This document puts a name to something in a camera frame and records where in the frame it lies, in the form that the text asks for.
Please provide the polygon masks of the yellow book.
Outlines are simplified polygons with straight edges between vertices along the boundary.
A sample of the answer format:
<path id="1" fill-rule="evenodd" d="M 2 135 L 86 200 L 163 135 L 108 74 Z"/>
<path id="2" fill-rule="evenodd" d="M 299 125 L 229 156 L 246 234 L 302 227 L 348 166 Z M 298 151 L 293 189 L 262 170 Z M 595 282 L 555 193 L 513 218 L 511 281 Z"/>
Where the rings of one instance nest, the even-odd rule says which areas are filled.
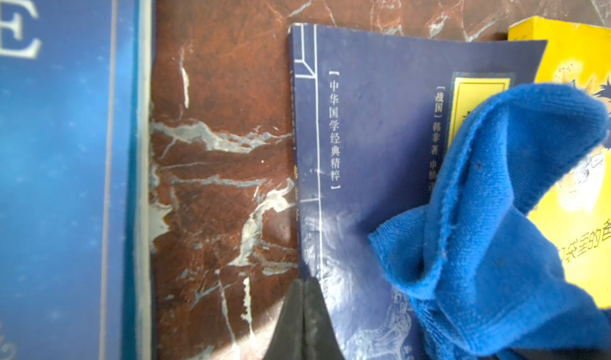
<path id="1" fill-rule="evenodd" d="M 562 83 L 610 106 L 610 30 L 533 16 L 509 40 L 545 40 L 536 82 Z M 541 199 L 529 218 L 558 249 L 568 282 L 610 307 L 610 142 L 596 147 Z"/>

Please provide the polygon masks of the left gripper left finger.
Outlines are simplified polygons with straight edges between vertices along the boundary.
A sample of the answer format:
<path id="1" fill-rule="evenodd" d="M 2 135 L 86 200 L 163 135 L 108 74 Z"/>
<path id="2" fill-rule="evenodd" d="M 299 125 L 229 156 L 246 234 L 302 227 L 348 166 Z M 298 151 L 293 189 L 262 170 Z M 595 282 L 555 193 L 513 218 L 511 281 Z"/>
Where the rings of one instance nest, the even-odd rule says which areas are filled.
<path id="1" fill-rule="evenodd" d="M 289 286 L 265 360 L 304 358 L 305 283 L 294 280 Z"/>

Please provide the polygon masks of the blue cloth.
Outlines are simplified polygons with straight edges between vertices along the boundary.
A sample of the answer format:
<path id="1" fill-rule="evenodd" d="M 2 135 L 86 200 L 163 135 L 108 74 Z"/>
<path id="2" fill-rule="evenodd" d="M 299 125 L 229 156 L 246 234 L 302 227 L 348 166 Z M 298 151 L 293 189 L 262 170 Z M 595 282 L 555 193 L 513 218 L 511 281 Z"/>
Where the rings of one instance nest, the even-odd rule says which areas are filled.
<path id="1" fill-rule="evenodd" d="M 432 359 L 609 350 L 609 315 L 566 281 L 557 248 L 528 219 L 607 130 L 606 107 L 569 86 L 490 97 L 463 122 L 428 204 L 370 235 Z"/>

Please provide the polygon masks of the dark navy Chinese book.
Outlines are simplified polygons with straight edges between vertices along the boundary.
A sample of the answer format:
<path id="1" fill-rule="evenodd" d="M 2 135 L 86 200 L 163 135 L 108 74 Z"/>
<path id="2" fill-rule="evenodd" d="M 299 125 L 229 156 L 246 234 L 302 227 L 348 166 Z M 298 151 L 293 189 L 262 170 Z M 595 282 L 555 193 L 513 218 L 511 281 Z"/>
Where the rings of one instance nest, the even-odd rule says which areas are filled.
<path id="1" fill-rule="evenodd" d="M 536 79 L 547 43 L 465 43 L 294 24 L 288 35 L 300 274 L 319 280 L 347 359 L 424 359 L 368 236 L 429 202 L 480 103 Z"/>

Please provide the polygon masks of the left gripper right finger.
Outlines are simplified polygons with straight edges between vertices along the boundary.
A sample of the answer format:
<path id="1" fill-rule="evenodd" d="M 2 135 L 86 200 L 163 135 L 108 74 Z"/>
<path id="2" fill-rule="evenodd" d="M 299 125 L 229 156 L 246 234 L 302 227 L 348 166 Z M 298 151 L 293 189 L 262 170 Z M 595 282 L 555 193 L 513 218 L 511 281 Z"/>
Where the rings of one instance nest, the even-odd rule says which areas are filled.
<path id="1" fill-rule="evenodd" d="M 305 281 L 304 358 L 345 359 L 337 343 L 325 298 L 316 278 Z"/>

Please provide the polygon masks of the The Little Prince blue book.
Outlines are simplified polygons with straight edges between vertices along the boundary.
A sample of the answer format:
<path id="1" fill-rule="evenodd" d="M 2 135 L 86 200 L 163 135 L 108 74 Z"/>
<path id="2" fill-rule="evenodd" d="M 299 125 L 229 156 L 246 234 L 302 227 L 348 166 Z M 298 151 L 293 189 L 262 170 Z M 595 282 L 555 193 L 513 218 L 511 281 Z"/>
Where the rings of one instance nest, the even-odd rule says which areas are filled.
<path id="1" fill-rule="evenodd" d="M 1 357 L 151 359 L 154 0 L 1 0 Z"/>

